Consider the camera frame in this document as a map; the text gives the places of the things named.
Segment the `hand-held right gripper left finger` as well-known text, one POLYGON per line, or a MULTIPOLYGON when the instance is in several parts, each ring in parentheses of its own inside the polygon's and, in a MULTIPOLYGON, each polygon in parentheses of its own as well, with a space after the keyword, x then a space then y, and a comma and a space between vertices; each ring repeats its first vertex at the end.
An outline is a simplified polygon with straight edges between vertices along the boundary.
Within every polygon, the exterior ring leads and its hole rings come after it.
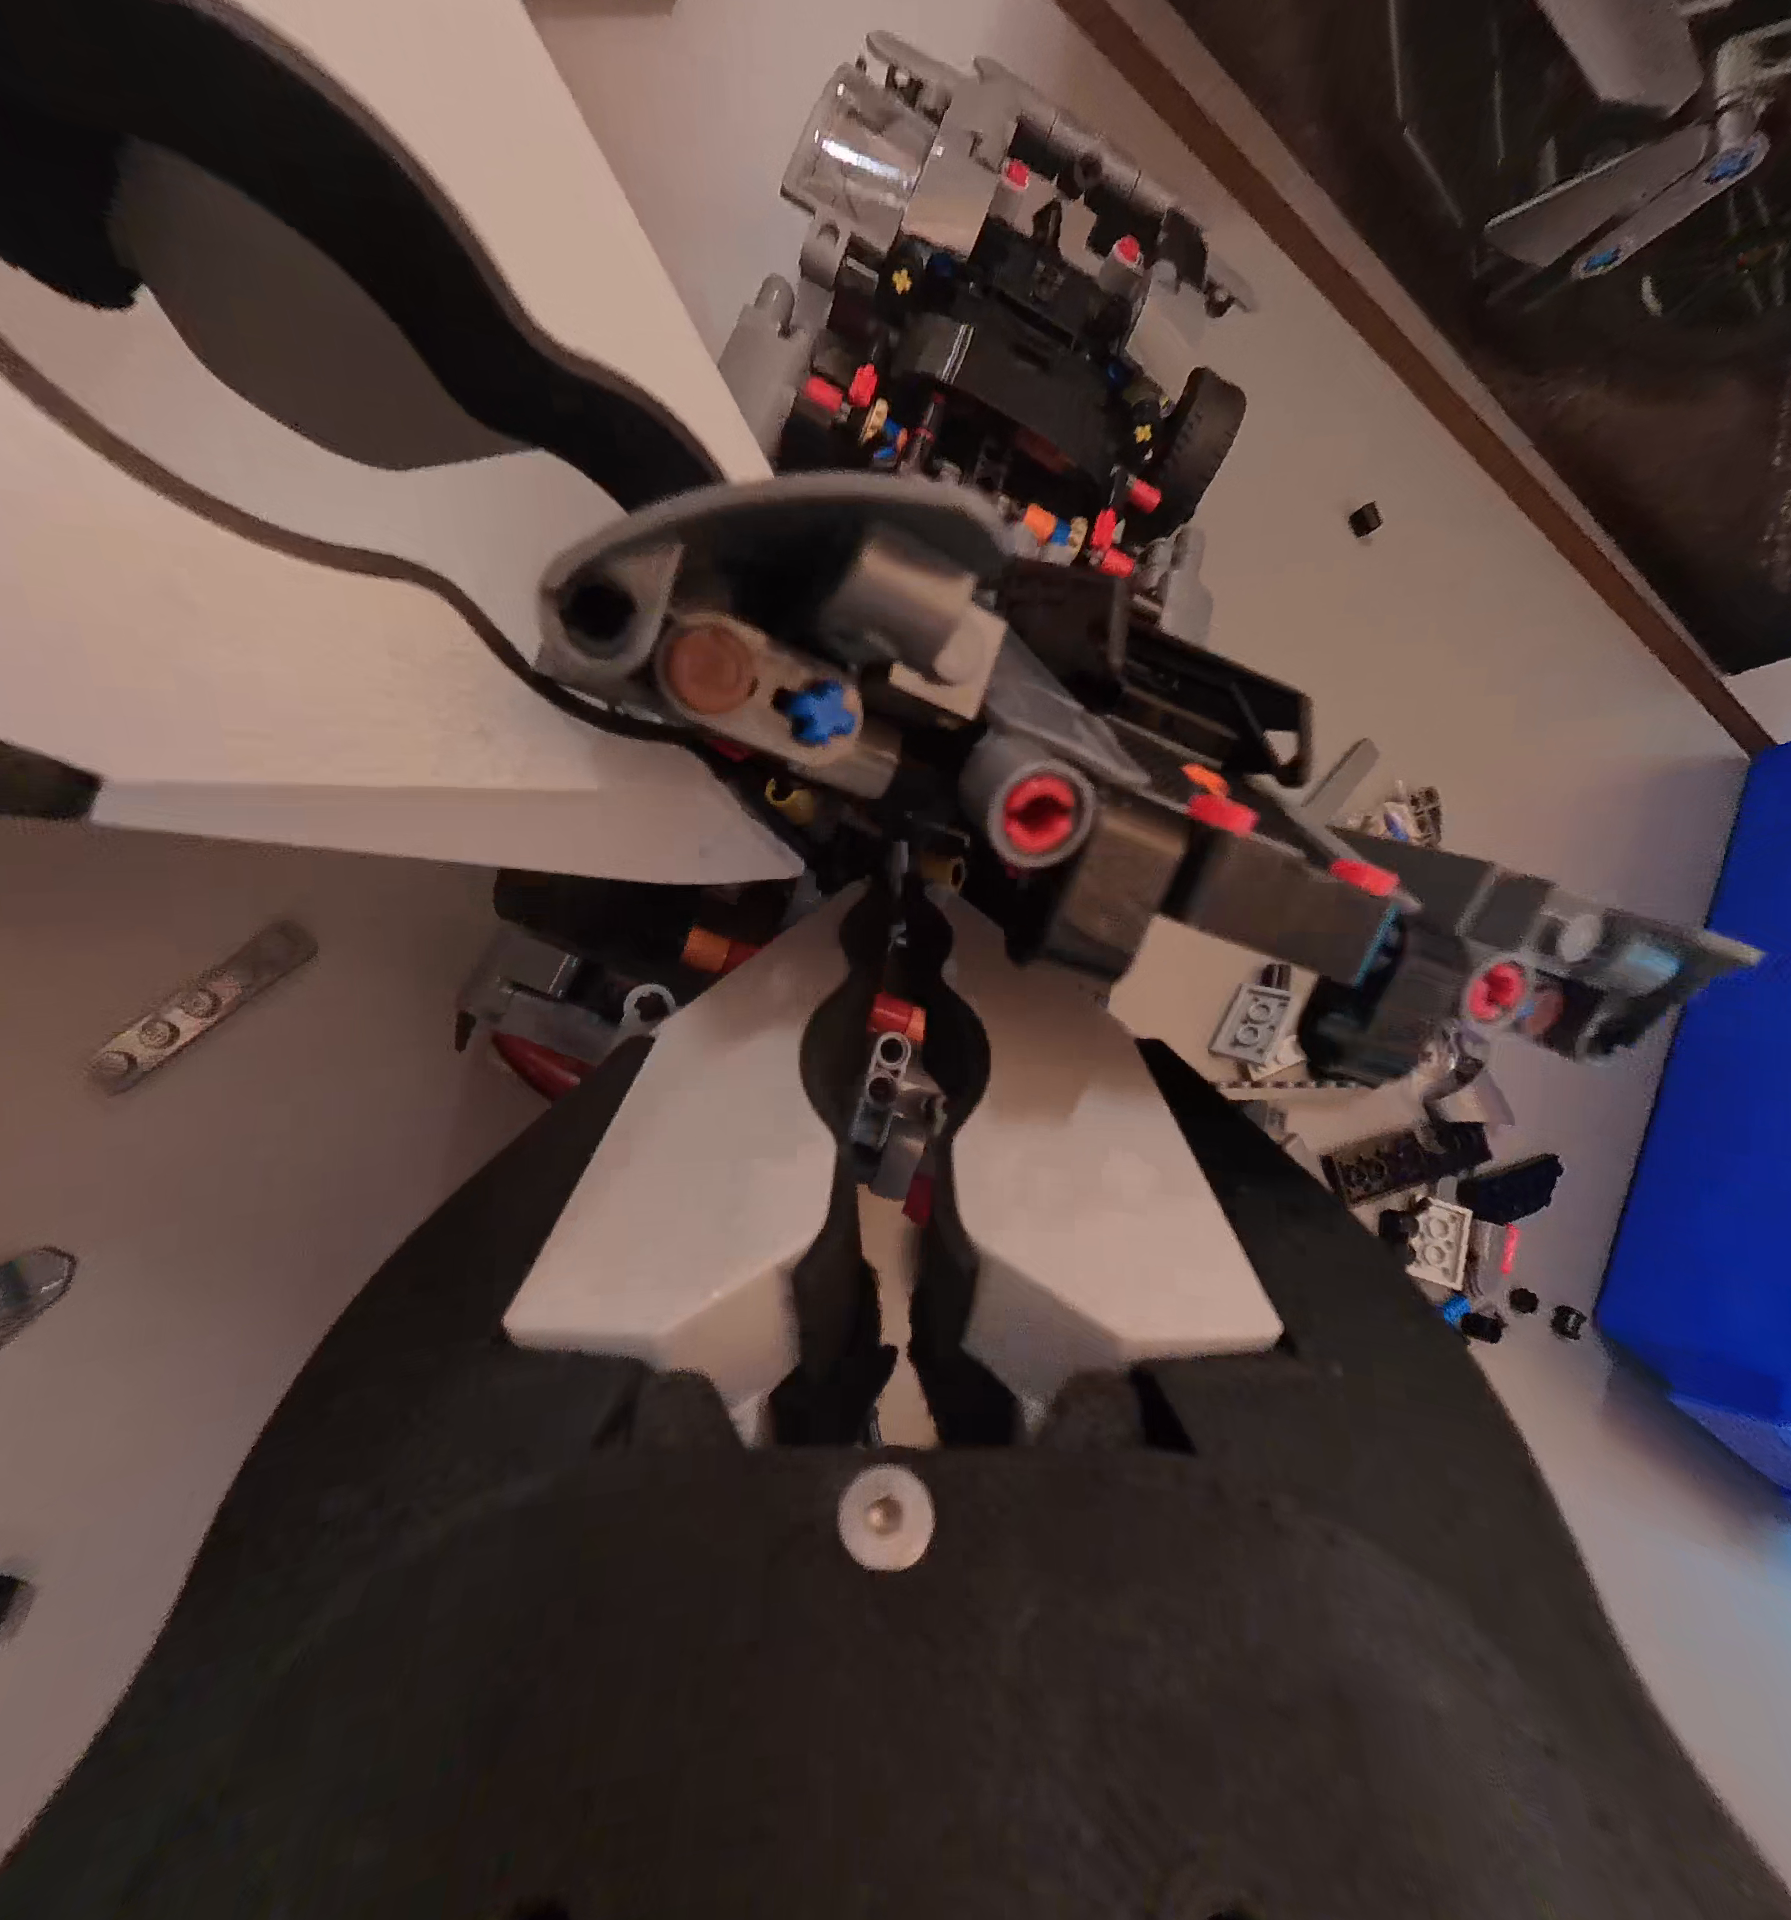
POLYGON ((842 946, 859 904, 848 884, 659 1027, 506 1309, 509 1343, 696 1374, 776 1441, 868 1437, 893 1350, 856 1183, 802 1070, 836 997, 839 1060, 859 1060, 842 946))

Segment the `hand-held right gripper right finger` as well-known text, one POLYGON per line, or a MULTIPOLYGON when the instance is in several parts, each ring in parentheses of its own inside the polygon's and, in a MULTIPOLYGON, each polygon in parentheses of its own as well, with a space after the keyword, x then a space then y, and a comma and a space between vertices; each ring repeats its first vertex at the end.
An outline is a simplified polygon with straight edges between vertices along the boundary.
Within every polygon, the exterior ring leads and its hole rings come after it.
POLYGON ((1132 1034, 1085 987, 952 956, 986 1043, 916 1246, 908 1356, 948 1449, 1008 1444, 1083 1374, 1282 1339, 1132 1034))

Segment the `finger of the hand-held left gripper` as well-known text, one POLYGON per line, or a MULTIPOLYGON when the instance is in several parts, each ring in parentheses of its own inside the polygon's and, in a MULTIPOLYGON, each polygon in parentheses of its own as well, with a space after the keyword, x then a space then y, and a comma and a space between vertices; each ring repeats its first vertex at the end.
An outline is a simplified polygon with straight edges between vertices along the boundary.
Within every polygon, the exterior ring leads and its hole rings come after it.
POLYGON ((524 686, 614 503, 555 457, 378 469, 265 417, 139 297, 0 261, 0 739, 91 816, 649 881, 796 870, 694 753, 524 686))
POLYGON ((284 221, 469 420, 616 504, 765 476, 521 1, 0 1, 0 259, 128 309, 134 149, 284 221))

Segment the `grey lego car model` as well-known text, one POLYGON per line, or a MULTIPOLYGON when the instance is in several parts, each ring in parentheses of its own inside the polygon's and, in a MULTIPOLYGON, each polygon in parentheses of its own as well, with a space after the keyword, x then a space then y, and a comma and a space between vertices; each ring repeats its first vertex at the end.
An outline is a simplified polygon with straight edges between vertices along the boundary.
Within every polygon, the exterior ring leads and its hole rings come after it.
POLYGON ((1445 844, 1433 784, 1315 777, 1315 704, 1209 649, 1193 513, 1246 393, 1165 184, 999 66, 868 34, 782 170, 719 370, 775 461, 555 559, 526 679, 769 801, 818 884, 885 844, 1008 960, 1109 987, 1153 924, 1242 949, 1223 1090, 1629 1051, 1765 954, 1445 844))

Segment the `long grey lego plate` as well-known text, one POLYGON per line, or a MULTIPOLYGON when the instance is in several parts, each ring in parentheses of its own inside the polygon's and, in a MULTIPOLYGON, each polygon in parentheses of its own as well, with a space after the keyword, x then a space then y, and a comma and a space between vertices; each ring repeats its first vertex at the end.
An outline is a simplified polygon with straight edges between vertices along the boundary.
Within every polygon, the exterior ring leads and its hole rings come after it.
POLYGON ((318 956, 318 936, 291 919, 252 933, 228 956, 199 967, 112 1034, 85 1061, 85 1083, 104 1093, 138 1089, 194 1043, 246 1011, 318 956))

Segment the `dark lego set box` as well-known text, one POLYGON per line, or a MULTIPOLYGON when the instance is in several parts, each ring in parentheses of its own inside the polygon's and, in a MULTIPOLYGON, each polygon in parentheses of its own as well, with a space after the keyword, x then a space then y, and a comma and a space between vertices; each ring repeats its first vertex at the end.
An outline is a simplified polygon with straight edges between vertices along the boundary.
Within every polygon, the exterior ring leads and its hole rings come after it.
POLYGON ((1791 659, 1791 1, 1175 1, 1728 673, 1791 659))

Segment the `blue plastic bin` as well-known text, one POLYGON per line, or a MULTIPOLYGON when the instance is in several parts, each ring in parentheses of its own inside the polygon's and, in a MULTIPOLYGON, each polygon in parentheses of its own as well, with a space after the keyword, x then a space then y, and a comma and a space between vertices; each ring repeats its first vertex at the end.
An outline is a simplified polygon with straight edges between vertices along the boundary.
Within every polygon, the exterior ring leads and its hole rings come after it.
POLYGON ((1709 924, 1762 956, 1678 1023, 1598 1327, 1791 1503, 1791 743, 1748 769, 1709 924))

